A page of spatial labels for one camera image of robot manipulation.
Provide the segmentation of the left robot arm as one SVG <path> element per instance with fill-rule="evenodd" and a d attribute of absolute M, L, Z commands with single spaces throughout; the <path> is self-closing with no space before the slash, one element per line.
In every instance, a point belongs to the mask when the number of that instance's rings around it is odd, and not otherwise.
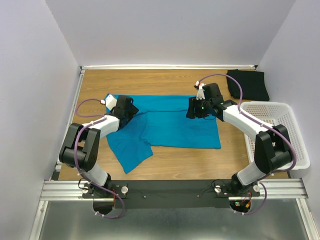
<path fill-rule="evenodd" d="M 138 113 L 134 99 L 126 95 L 109 94 L 100 101 L 108 112 L 85 124 L 72 123 L 66 132 L 58 159 L 70 168 L 76 168 L 101 198 L 113 194 L 109 173 L 97 162 L 100 139 L 123 129 Z"/>

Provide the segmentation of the blue t shirt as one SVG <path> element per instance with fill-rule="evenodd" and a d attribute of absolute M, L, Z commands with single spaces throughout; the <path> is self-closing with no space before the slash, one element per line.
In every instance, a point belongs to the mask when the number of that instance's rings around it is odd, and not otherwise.
<path fill-rule="evenodd" d="M 132 95 L 138 113 L 123 128 L 106 136 L 123 171 L 128 174 L 153 155 L 153 146 L 220 149 L 215 117 L 186 117 L 188 95 Z"/>

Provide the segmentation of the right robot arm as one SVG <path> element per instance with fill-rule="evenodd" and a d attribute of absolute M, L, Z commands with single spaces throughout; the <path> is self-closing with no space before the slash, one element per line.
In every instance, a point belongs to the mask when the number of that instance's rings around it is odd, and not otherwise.
<path fill-rule="evenodd" d="M 216 83 L 197 82 L 196 96 L 188 100 L 186 117 L 189 119 L 213 116 L 242 131 L 254 142 L 253 162 L 235 173 L 228 189 L 236 196 L 247 192 L 253 183 L 279 171 L 297 160 L 287 128 L 271 125 L 243 110 L 235 101 L 224 100 Z"/>

